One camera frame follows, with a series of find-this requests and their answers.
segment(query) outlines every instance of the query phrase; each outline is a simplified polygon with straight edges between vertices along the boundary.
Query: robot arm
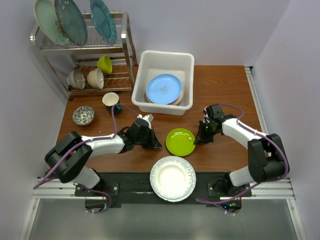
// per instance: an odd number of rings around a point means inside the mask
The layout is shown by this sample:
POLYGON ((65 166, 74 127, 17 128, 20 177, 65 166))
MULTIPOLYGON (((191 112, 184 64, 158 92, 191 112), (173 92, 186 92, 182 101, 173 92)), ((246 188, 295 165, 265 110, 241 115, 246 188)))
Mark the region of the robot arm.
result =
POLYGON ((89 137, 80 136, 76 132, 69 132, 44 159, 53 168, 70 148, 81 142, 86 142, 79 146, 73 154, 69 154, 54 173, 62 183, 73 182, 92 189, 99 183, 99 185, 103 184, 97 172, 85 167, 89 158, 104 154, 122 154, 132 150, 135 145, 141 145, 144 149, 162 147, 151 126, 152 120, 153 116, 151 114, 144 117, 139 115, 130 127, 123 128, 116 136, 111 134, 89 137))
MULTIPOLYGON (((214 135, 221 134, 233 138, 248 150, 248 166, 226 174, 223 182, 219 183, 221 188, 227 190, 233 186, 271 181, 284 174, 284 160, 276 149, 264 138, 241 127, 240 125, 245 124, 234 115, 225 115, 219 104, 206 107, 203 114, 204 120, 200 121, 195 145, 213 142, 214 135)), ((283 153, 285 152, 281 138, 277 134, 263 135, 276 143, 283 153)))

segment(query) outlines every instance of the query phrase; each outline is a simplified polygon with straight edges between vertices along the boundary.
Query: yellow-green bowl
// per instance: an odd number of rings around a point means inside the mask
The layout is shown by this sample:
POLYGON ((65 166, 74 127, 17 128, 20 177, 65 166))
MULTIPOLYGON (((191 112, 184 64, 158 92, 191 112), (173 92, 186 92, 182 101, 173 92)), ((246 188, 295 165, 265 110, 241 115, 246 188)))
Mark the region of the yellow-green bowl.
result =
POLYGON ((108 57, 108 55, 103 55, 102 57, 100 57, 97 65, 98 65, 98 68, 100 68, 103 73, 105 74, 112 73, 112 62, 110 60, 110 57, 108 57))
POLYGON ((196 145, 194 145, 195 136, 187 129, 177 128, 169 132, 165 139, 166 148, 173 155, 183 157, 191 154, 196 145))

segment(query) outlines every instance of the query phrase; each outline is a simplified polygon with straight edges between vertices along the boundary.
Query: brown wooden tabletop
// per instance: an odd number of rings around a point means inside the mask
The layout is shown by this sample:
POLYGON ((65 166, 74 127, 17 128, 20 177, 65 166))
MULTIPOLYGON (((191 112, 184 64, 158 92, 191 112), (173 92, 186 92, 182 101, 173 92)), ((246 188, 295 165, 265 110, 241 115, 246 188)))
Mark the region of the brown wooden tabletop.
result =
MULTIPOLYGON (((120 102, 146 115, 131 102, 131 92, 119 93, 120 102)), ((184 115, 166 115, 153 113, 152 126, 162 144, 161 149, 143 149, 135 146, 133 150, 122 154, 106 154, 90 158, 86 166, 98 172, 149 172, 159 159, 170 156, 166 149, 166 136, 176 128, 190 130, 197 135, 199 120, 203 120, 204 107, 228 103, 241 107, 245 115, 242 122, 254 129, 261 130, 258 115, 243 66, 194 66, 193 106, 184 115)), ((238 110, 223 106, 225 114, 239 116, 238 110)), ((118 129, 131 126, 136 116, 123 108, 116 115, 118 129)), ((71 131, 88 137, 105 136, 114 133, 111 115, 102 103, 102 96, 76 96, 68 101, 57 141, 71 131), (88 105, 95 111, 95 119, 88 126, 78 126, 72 120, 76 108, 88 105)), ((230 137, 216 135, 214 143, 196 146, 193 153, 183 157, 192 164, 196 172, 232 172, 248 165, 247 150, 230 137)))

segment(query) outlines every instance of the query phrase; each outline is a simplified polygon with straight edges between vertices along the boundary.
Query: cable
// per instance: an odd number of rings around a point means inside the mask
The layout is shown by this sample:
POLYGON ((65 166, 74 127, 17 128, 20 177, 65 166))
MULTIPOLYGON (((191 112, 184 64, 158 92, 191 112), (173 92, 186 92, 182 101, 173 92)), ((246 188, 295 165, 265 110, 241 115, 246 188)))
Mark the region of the cable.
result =
MULTIPOLYGON (((228 104, 228 103, 219 103, 220 105, 225 105, 225 106, 229 106, 229 107, 233 107, 235 109, 238 109, 239 111, 241 111, 241 115, 238 117, 238 120, 240 118, 242 118, 245 114, 245 112, 238 106, 235 106, 235 105, 232 105, 232 104, 228 104)), ((286 155, 284 154, 284 152, 280 149, 280 147, 274 143, 271 139, 269 139, 268 137, 266 137, 265 135, 263 135, 262 132, 259 132, 259 131, 254 131, 252 130, 249 126, 247 126, 246 124, 238 121, 237 124, 243 128, 244 130, 248 131, 249 133, 252 133, 252 134, 255 134, 261 138, 263 138, 264 140, 268 141, 271 145, 273 145, 275 147, 275 149, 277 150, 277 152, 281 155, 282 159, 283 159, 283 162, 284 162, 284 174, 277 178, 277 179, 274 179, 274 181, 279 181, 279 180, 282 180, 282 179, 285 179, 288 172, 289 172, 289 163, 288 163, 288 159, 286 157, 286 155)), ((211 205, 214 205, 224 211, 226 211, 227 213, 231 213, 231 214, 234 214, 230 211, 227 211, 226 209, 223 209, 220 205, 221 204, 225 204, 225 203, 228 203, 234 199, 237 199, 239 197, 241 197, 242 195, 246 194, 247 192, 249 192, 251 189, 255 188, 256 186, 258 186, 260 183, 256 183, 250 187, 248 187, 247 189, 245 189, 244 191, 240 192, 239 194, 229 198, 229 199, 226 199, 226 200, 222 200, 222 201, 209 201, 209 200, 206 200, 206 199, 202 199, 202 198, 196 198, 195 200, 198 202, 198 203, 202 203, 202 204, 211 204, 211 205)))
POLYGON ((112 106, 111 108, 111 112, 112 112, 112 120, 113 120, 113 123, 114 123, 114 130, 115 130, 115 133, 112 137, 108 137, 108 136, 97 136, 97 137, 94 137, 92 139, 87 139, 85 141, 81 141, 79 143, 77 143, 76 145, 74 145, 72 148, 70 148, 62 157, 61 159, 53 166, 53 168, 36 184, 34 185, 33 189, 37 189, 38 187, 40 187, 42 184, 45 184, 49 181, 51 181, 52 177, 49 178, 49 176, 51 176, 52 174, 54 174, 54 171, 58 168, 58 166, 69 156, 69 154, 71 152, 73 152, 74 150, 76 150, 77 148, 79 148, 81 145, 83 144, 86 144, 88 142, 92 142, 92 141, 98 141, 98 140, 109 140, 109 139, 113 139, 116 135, 117 135, 117 123, 116 123, 116 118, 115 118, 115 114, 114 114, 114 108, 116 105, 120 105, 120 106, 123 106, 127 109, 129 109, 130 111, 132 111, 134 114, 136 114, 138 116, 138 113, 136 111, 134 111, 133 109, 131 109, 130 107, 126 106, 126 105, 123 105, 123 104, 120 104, 120 103, 117 103, 115 105, 112 106))
POLYGON ((87 188, 85 185, 82 185, 82 184, 79 184, 79 186, 83 187, 84 189, 86 189, 89 192, 105 195, 109 199, 109 204, 104 209, 102 209, 100 211, 96 211, 96 212, 94 210, 92 210, 92 212, 91 212, 92 214, 104 213, 105 211, 107 211, 111 207, 112 198, 108 193, 106 193, 104 191, 97 191, 97 190, 93 190, 93 189, 87 188))

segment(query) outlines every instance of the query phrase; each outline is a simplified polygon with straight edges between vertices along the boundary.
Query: metal dish rack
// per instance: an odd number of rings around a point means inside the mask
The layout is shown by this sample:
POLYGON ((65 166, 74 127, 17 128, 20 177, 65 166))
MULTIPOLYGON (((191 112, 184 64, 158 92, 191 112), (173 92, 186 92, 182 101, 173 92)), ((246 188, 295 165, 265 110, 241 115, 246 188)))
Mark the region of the metal dish rack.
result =
POLYGON ((107 43, 96 30, 90 13, 83 13, 83 18, 86 23, 88 40, 85 45, 78 46, 70 41, 67 46, 58 46, 53 43, 47 36, 45 36, 36 23, 30 40, 37 45, 40 52, 43 54, 45 60, 52 68, 57 79, 63 88, 69 93, 69 99, 76 95, 101 95, 110 91, 131 91, 135 84, 133 66, 138 66, 137 56, 132 40, 129 15, 127 12, 112 12, 117 31, 117 41, 114 45, 107 43), (97 89, 91 87, 87 82, 88 73, 97 67, 99 58, 82 58, 77 59, 75 55, 103 55, 116 54, 111 56, 112 73, 104 74, 104 87, 97 89), (53 55, 69 55, 74 62, 74 68, 80 69, 86 79, 84 89, 76 89, 71 86, 66 87, 66 79, 63 81, 57 74, 55 68, 52 66, 47 56, 53 55))

